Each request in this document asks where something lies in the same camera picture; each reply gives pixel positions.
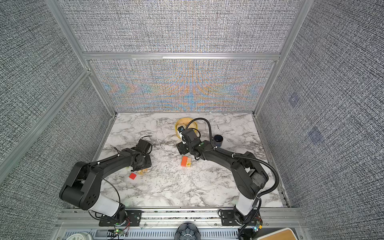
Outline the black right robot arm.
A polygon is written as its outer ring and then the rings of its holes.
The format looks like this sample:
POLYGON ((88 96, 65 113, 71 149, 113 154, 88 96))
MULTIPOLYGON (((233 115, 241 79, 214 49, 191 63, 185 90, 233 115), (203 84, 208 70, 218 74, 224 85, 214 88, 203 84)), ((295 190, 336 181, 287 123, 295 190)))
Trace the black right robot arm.
POLYGON ((261 197, 273 192, 280 183, 279 174, 267 162, 257 159, 251 152, 232 153, 209 141, 201 141, 194 129, 180 127, 181 142, 177 144, 181 155, 191 154, 196 160, 214 162, 231 171, 240 192, 233 217, 240 225, 255 218, 261 197))

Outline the orange wood block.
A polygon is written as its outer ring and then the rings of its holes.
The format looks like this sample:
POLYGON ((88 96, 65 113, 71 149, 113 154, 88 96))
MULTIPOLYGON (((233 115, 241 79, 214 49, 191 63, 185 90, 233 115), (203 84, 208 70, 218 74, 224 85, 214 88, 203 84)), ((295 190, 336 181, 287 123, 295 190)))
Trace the orange wood block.
POLYGON ((181 166, 182 166, 182 167, 186 167, 187 164, 188 164, 188 157, 183 156, 183 157, 182 157, 182 161, 181 161, 181 166))

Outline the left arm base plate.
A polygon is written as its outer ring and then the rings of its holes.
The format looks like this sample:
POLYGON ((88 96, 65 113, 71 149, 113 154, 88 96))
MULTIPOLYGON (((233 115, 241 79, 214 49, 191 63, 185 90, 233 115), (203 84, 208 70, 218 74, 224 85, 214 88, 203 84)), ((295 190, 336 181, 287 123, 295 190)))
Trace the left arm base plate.
POLYGON ((102 217, 99 227, 138 227, 142 218, 141 210, 121 210, 113 217, 102 217))

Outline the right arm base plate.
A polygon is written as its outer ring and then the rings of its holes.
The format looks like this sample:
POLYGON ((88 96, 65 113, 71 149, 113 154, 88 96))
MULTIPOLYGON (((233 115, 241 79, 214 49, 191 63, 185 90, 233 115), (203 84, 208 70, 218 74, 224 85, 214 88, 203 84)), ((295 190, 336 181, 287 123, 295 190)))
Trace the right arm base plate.
POLYGON ((218 210, 223 226, 243 226, 246 223, 255 224, 260 219, 260 214, 252 210, 248 215, 242 215, 236 208, 230 210, 218 210))

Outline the plain natural wood block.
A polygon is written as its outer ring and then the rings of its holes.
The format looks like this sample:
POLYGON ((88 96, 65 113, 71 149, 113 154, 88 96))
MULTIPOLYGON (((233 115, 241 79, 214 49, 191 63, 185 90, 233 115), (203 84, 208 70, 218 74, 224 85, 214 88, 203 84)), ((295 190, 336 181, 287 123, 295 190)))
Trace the plain natural wood block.
POLYGON ((190 168, 192 165, 192 160, 190 158, 187 158, 187 161, 186 161, 186 167, 187 168, 190 168))

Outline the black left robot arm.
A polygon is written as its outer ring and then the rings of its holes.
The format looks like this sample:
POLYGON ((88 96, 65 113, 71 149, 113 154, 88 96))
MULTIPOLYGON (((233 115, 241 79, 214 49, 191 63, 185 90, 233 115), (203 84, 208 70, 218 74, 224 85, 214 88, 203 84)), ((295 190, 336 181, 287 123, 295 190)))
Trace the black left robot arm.
POLYGON ((153 145, 143 138, 132 148, 118 150, 111 157, 85 163, 77 162, 67 177, 59 198, 82 210, 94 212, 99 226, 121 226, 128 224, 126 207, 120 197, 115 201, 101 194, 101 184, 106 177, 131 167, 140 171, 152 166, 150 154, 153 145))

